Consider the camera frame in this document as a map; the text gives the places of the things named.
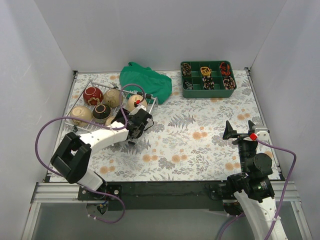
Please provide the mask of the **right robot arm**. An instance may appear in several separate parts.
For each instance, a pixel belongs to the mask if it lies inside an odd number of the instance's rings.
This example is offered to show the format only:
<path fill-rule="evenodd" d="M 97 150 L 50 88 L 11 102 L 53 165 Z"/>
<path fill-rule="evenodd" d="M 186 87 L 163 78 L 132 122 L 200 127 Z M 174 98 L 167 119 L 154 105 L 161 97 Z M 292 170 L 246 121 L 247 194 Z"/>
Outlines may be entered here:
<path fill-rule="evenodd" d="M 277 212 L 275 192 L 269 179 L 272 158 L 258 153 L 258 141 L 268 141 L 270 131 L 248 121 L 247 133 L 238 133 L 227 120 L 223 140 L 234 139 L 238 147 L 241 172 L 227 177 L 226 192 L 237 199 L 256 240 L 286 240 L 287 235 Z"/>

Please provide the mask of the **black patterned bowl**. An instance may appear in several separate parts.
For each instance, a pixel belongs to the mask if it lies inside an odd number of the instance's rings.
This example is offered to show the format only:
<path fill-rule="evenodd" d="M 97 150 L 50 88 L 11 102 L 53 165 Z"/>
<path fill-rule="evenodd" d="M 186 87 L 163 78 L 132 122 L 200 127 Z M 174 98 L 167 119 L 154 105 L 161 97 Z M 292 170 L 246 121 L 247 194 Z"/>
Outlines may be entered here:
<path fill-rule="evenodd" d="M 106 104 L 98 104 L 92 110 L 92 116 L 95 122 L 104 124 L 111 116 L 111 108 Z"/>

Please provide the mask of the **white bowl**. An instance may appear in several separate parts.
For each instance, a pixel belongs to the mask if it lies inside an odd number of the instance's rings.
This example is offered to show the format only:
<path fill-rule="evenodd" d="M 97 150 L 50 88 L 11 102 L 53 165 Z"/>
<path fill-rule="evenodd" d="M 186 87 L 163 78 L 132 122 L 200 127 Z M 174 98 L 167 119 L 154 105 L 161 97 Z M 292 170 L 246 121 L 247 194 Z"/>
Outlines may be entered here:
<path fill-rule="evenodd" d="M 105 126 L 110 126 L 115 120 L 114 116 L 109 117 L 106 122 L 105 122 Z"/>

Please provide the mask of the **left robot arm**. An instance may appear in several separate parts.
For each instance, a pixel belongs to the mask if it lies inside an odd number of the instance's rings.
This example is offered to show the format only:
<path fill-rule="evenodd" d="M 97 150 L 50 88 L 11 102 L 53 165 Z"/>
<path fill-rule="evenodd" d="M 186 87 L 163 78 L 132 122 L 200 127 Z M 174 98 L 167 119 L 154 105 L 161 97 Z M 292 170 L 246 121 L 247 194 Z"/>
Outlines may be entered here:
<path fill-rule="evenodd" d="M 151 114 L 139 109 L 135 114 L 127 115 L 127 122 L 123 117 L 114 119 L 108 129 L 80 135 L 69 132 L 62 139 L 50 163 L 68 183 L 88 188 L 95 200 L 101 200 L 107 191 L 103 178 L 89 169 L 91 155 L 113 144 L 139 138 L 151 120 Z"/>

